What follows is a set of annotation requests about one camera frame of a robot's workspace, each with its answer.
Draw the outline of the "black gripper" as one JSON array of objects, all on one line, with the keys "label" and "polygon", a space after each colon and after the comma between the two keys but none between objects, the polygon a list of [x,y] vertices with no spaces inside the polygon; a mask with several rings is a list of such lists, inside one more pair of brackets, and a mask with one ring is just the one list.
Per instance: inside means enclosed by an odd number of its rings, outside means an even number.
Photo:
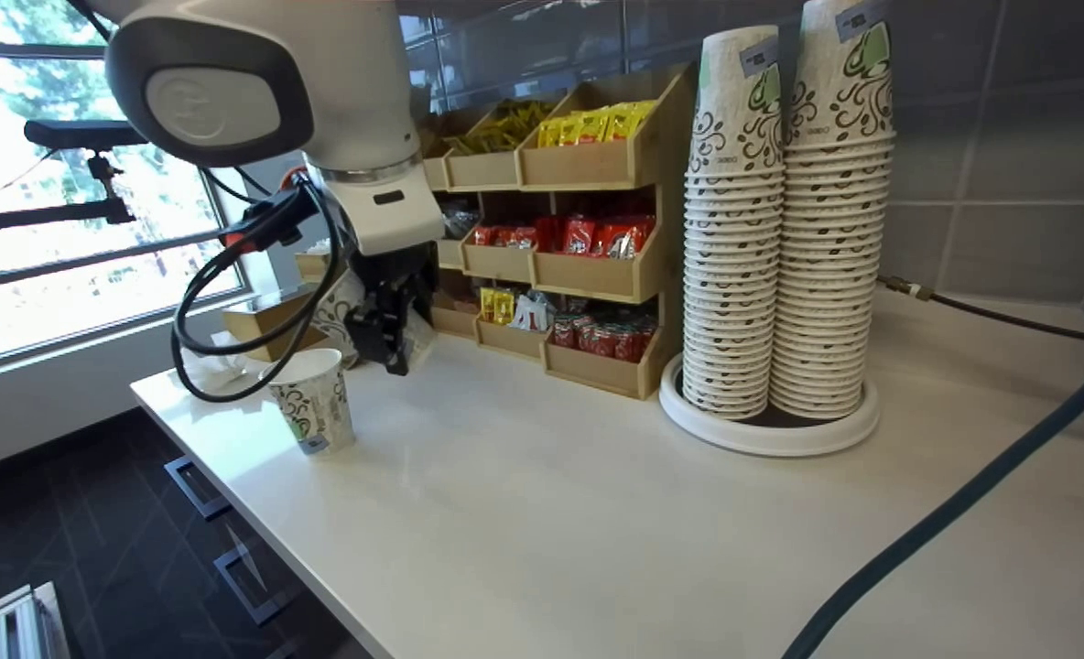
[{"label": "black gripper", "polygon": [[382,257],[352,257],[352,275],[361,283],[361,301],[343,313],[361,362],[382,362],[390,372],[412,372],[408,328],[412,313],[427,317],[437,291],[437,250],[413,245]]}]

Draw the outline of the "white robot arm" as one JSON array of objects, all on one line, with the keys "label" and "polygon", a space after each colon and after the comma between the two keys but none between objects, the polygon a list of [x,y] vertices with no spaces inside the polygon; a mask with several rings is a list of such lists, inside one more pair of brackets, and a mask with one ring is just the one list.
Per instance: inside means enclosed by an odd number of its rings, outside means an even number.
[{"label": "white robot arm", "polygon": [[206,168],[299,155],[352,245],[352,347],[408,372],[443,208],[423,163],[397,0],[100,0],[130,123]]}]

